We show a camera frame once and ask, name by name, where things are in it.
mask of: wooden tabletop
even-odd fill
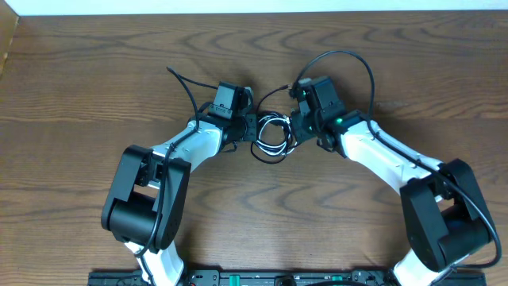
[[[84,285],[90,271],[136,268],[100,214],[123,150],[166,141],[193,114],[167,65],[250,86],[258,102],[330,49],[371,65],[388,133],[472,166],[508,249],[508,12],[23,17],[0,80],[0,284]],[[355,59],[309,75],[332,76],[348,108],[366,110]],[[198,104],[214,98],[191,88]],[[264,104],[296,107],[286,93]],[[277,165],[248,144],[205,161],[176,241],[185,260],[224,269],[391,267],[410,248],[397,194],[314,141]],[[489,285],[506,271],[487,269]]]

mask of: brown wooden surface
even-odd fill
[[[371,64],[388,133],[473,167],[508,249],[508,12],[25,17],[0,81],[0,284],[83,285],[89,271],[137,266],[99,217],[123,149],[166,141],[192,115],[166,65],[250,85],[257,101],[338,48]],[[354,59],[310,75],[332,75],[365,109]],[[281,93],[265,107],[293,106]],[[392,266],[409,249],[398,196],[312,141],[275,166],[246,144],[207,160],[177,242],[188,261],[224,269]],[[489,284],[506,284],[507,265],[487,270]]]

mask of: white background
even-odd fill
[[[6,0],[20,16],[508,10],[508,0]]]

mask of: cardboard edge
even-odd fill
[[[14,13],[5,0],[0,0],[0,79],[18,21],[19,16]]]

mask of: black and white cable bundle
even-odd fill
[[[269,144],[261,139],[264,129],[268,124],[280,126],[284,132],[284,139],[277,145]],[[258,126],[260,131],[257,134],[257,139],[254,143],[259,149],[261,149],[261,151],[270,157],[285,157],[291,154],[298,144],[292,134],[291,119],[285,114],[280,114],[274,111],[261,112],[258,114]]]

